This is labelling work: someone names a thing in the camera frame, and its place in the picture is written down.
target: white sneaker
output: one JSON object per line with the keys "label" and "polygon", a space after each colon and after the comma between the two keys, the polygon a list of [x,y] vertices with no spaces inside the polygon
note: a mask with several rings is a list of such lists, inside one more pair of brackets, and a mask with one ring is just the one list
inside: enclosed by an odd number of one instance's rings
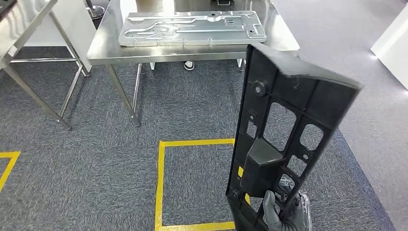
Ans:
{"label": "white sneaker", "polygon": [[185,61],[184,68],[188,71],[191,71],[194,69],[194,63],[192,61]]}

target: yellow floor tape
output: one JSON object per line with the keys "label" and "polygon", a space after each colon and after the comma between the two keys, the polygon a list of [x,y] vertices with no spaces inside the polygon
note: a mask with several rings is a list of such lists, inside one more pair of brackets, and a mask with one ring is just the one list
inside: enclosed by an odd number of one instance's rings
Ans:
{"label": "yellow floor tape", "polygon": [[156,190],[156,210],[154,218],[155,231],[218,231],[218,230],[233,230],[235,224],[233,221],[215,222],[192,225],[172,225],[163,226],[163,180],[165,171],[165,148],[178,146],[197,146],[197,145],[214,145],[214,144],[232,144],[235,139],[215,139],[215,140],[196,140],[196,141],[160,141],[159,142],[159,157],[158,157],[158,174],[157,174],[157,190]]}
{"label": "yellow floor tape", "polygon": [[17,158],[19,155],[20,155],[20,152],[0,153],[0,158],[10,158],[9,163],[0,178],[0,192],[3,189],[4,183],[9,177],[9,174],[12,171],[12,168],[14,167],[14,164],[17,161]]}

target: metal table leg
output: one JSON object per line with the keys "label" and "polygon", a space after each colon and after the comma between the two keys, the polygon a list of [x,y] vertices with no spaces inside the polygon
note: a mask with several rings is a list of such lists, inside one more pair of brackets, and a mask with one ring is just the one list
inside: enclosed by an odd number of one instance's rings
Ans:
{"label": "metal table leg", "polygon": [[82,74],[84,76],[88,77],[90,75],[90,73],[85,68],[84,63],[82,62],[81,58],[79,57],[77,51],[75,50],[74,46],[72,45],[71,40],[69,40],[68,35],[65,33],[65,30],[61,26],[60,22],[58,21],[57,17],[55,16],[54,12],[52,12],[52,11],[50,12],[50,17],[51,17],[52,22],[55,24],[58,31],[60,32],[61,36],[63,37],[69,52],[76,59],[76,64],[78,65],[78,67],[81,67],[81,66],[83,67],[82,68]]}
{"label": "metal table leg", "polygon": [[45,111],[51,115],[55,120],[60,122],[65,129],[71,129],[71,126],[69,126],[61,116],[59,116],[42,98],[40,98],[32,89],[29,85],[27,85],[21,77],[18,75],[18,73],[12,69],[10,66],[5,66],[4,71],[10,75],[29,95],[31,95],[44,109]]}
{"label": "metal table leg", "polygon": [[123,90],[122,84],[119,81],[119,78],[116,75],[116,72],[114,70],[114,67],[112,65],[105,65],[106,69],[109,72],[109,76],[111,77],[112,81],[114,82],[117,91],[119,92],[120,98],[122,98],[123,103],[125,104],[125,108],[129,111],[130,117],[133,120],[133,123],[135,123],[136,126],[140,125],[140,121],[138,117],[135,114],[135,111],[133,110],[132,106],[129,103],[129,99],[126,96],[125,91]]}
{"label": "metal table leg", "polygon": [[137,102],[137,99],[138,99],[140,73],[141,73],[141,64],[138,64],[138,70],[137,70],[137,74],[136,74],[135,91],[133,92],[133,102],[132,102],[132,108],[133,108],[134,112],[136,111],[136,102]]}

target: black plastic part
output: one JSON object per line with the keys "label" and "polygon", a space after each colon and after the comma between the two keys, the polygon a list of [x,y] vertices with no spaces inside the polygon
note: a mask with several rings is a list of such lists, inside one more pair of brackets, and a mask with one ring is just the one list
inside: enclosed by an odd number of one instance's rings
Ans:
{"label": "black plastic part", "polygon": [[[245,201],[245,194],[263,198],[266,190],[276,194],[280,217],[290,205],[307,175],[319,159],[326,144],[358,94],[359,83],[263,44],[247,49],[247,67],[242,89],[241,109],[226,196],[234,216],[236,230],[268,230],[262,220],[263,207],[254,211]],[[272,103],[279,103],[296,116],[285,148],[279,151],[263,136]],[[247,134],[248,122],[256,126],[255,137]],[[323,132],[315,150],[300,143],[306,125]],[[296,156],[306,164],[301,175],[288,167]],[[242,178],[238,169],[244,169]],[[294,187],[281,187],[285,174]]]}

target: gray glove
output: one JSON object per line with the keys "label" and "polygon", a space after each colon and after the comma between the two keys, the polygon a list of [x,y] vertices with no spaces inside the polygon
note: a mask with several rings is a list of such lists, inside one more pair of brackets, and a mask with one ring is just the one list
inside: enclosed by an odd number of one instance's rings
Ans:
{"label": "gray glove", "polygon": [[312,222],[309,212],[309,198],[299,192],[293,200],[293,210],[288,217],[281,220],[275,210],[275,194],[267,191],[262,202],[264,207],[264,221],[269,231],[311,231]]}

